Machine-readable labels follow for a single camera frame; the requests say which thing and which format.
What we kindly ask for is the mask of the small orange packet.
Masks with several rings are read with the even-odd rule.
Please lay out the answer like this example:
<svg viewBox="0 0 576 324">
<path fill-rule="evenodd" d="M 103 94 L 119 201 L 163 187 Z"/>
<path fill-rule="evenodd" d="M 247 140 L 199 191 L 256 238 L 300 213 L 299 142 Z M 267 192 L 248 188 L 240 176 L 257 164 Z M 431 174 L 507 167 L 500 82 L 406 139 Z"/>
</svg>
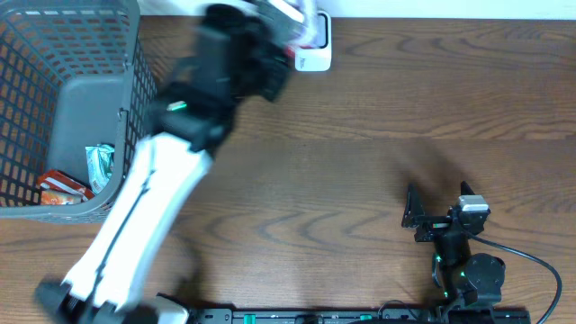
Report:
<svg viewBox="0 0 576 324">
<path fill-rule="evenodd" d="M 40 195 L 41 205 L 72 205 L 82 202 L 78 195 L 53 190 L 43 190 Z"/>
</svg>

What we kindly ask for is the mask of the teal snack wrapper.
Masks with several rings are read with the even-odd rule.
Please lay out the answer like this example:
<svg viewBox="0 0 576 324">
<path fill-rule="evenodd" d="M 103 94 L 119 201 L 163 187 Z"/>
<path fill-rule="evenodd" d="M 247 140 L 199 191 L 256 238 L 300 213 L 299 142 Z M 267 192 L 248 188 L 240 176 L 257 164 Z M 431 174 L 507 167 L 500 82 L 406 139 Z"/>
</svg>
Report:
<svg viewBox="0 0 576 324">
<path fill-rule="evenodd" d="M 99 194 L 112 178 L 114 152 L 114 146 L 108 144 L 85 148 L 89 184 L 95 194 Z"/>
</svg>

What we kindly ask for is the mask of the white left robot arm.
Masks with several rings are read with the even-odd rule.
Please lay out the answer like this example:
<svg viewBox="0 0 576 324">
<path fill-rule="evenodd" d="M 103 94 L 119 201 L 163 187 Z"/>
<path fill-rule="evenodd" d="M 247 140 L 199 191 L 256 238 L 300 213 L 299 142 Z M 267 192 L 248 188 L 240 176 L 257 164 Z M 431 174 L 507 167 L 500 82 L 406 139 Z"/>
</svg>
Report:
<svg viewBox="0 0 576 324">
<path fill-rule="evenodd" d="M 165 295 L 144 300 L 149 270 L 177 214 L 209 172 L 251 95 L 274 100 L 291 72 L 285 50 L 303 16 L 283 1 L 248 14 L 212 4 L 195 54 L 180 61 L 149 106 L 148 133 L 106 221 L 59 282 L 37 303 L 56 323 L 187 323 L 192 313 Z"/>
</svg>

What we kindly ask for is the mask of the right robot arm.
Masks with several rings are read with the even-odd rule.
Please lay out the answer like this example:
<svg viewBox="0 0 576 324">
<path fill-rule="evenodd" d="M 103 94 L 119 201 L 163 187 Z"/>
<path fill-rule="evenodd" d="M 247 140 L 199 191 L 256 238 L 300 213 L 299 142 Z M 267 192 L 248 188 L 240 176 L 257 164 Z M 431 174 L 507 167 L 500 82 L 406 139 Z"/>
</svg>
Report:
<svg viewBox="0 0 576 324">
<path fill-rule="evenodd" d="M 415 230 L 416 242 L 434 244 L 433 280 L 456 308 L 490 308 L 501 301 L 504 262 L 489 254 L 474 254 L 469 244 L 484 231 L 490 214 L 485 199 L 466 182 L 460 184 L 456 204 L 440 216 L 426 213 L 416 187 L 408 186 L 401 226 Z"/>
</svg>

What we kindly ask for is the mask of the red orange snack bar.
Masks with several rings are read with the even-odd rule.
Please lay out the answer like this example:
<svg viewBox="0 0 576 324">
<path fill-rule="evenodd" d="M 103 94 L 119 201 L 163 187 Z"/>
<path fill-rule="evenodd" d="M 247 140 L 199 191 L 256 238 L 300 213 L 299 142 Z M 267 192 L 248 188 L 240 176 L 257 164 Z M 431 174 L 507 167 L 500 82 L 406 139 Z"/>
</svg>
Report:
<svg viewBox="0 0 576 324">
<path fill-rule="evenodd" d="M 83 202 L 95 197 L 95 194 L 86 184 L 80 183 L 57 169 L 51 169 L 40 175 L 37 184 L 42 189 L 80 196 Z"/>
</svg>

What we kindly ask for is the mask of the purple pink pad package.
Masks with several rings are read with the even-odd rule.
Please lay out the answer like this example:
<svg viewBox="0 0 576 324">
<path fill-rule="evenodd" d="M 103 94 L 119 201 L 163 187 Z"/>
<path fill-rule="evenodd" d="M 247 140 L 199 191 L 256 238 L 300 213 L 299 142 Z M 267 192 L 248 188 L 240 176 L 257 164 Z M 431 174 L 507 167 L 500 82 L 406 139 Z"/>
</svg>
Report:
<svg viewBox="0 0 576 324">
<path fill-rule="evenodd" d="M 316 48 L 319 35 L 316 0 L 256 0 L 265 38 L 279 48 Z"/>
</svg>

